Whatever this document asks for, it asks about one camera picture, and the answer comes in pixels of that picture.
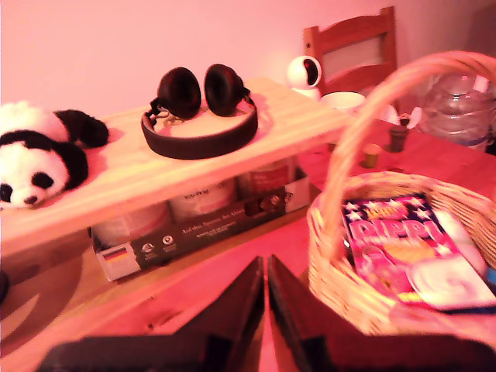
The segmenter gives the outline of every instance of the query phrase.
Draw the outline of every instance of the pink magazine cover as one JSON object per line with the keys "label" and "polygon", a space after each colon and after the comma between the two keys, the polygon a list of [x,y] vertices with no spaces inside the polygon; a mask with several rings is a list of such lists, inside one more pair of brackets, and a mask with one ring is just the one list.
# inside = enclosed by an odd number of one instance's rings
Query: pink magazine cover
{"label": "pink magazine cover", "polygon": [[342,211],[356,272],[381,294],[438,310],[496,305],[425,194],[345,200]]}

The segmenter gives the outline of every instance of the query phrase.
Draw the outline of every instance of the small cup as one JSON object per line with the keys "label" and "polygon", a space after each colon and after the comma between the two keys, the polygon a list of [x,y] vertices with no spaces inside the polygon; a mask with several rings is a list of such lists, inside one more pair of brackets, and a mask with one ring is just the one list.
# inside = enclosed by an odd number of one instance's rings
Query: small cup
{"label": "small cup", "polygon": [[363,166],[365,168],[374,168],[377,165],[381,147],[375,143],[369,143],[363,148],[363,152],[365,153],[365,161],[363,162]]}
{"label": "small cup", "polygon": [[408,132],[409,129],[405,126],[393,125],[389,129],[389,135],[391,136],[391,141],[389,143],[389,150],[392,153],[400,153],[401,151],[403,151]]}

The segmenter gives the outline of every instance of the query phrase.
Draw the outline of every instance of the wooden shelf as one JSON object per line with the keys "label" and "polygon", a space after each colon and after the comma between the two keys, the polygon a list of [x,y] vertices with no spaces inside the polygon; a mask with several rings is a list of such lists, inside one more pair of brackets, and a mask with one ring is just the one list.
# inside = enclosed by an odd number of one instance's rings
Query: wooden shelf
{"label": "wooden shelf", "polygon": [[[91,170],[82,186],[35,210],[0,212],[2,255],[337,140],[349,119],[266,78],[248,81],[246,86],[259,110],[259,131],[250,144],[221,157],[175,160],[155,154],[140,127],[147,107],[103,118],[110,129],[110,143],[87,151]],[[188,127],[226,128],[244,115],[240,110],[235,117],[219,118],[204,110],[190,123],[178,126],[174,134],[186,136],[181,131]]]}

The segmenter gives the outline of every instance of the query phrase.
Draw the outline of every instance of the pink wall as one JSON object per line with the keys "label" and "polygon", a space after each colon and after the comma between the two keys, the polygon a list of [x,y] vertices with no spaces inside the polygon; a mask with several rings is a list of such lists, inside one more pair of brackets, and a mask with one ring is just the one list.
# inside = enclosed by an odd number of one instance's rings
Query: pink wall
{"label": "pink wall", "polygon": [[2,0],[2,101],[107,115],[147,105],[173,67],[202,81],[213,63],[284,83],[305,27],[388,5],[400,64],[438,50],[494,53],[488,0]]}

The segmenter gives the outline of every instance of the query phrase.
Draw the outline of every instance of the chair backrest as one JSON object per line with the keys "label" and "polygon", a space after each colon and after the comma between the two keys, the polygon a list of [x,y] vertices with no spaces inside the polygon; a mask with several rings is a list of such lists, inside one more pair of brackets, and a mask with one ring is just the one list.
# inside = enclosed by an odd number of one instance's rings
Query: chair backrest
{"label": "chair backrest", "polygon": [[[379,15],[362,15],[320,30],[313,26],[303,31],[305,54],[322,66],[318,88],[321,95],[334,91],[362,91],[383,81],[397,68],[394,7],[382,8]],[[382,63],[357,66],[326,77],[324,55],[374,37],[380,40]]]}

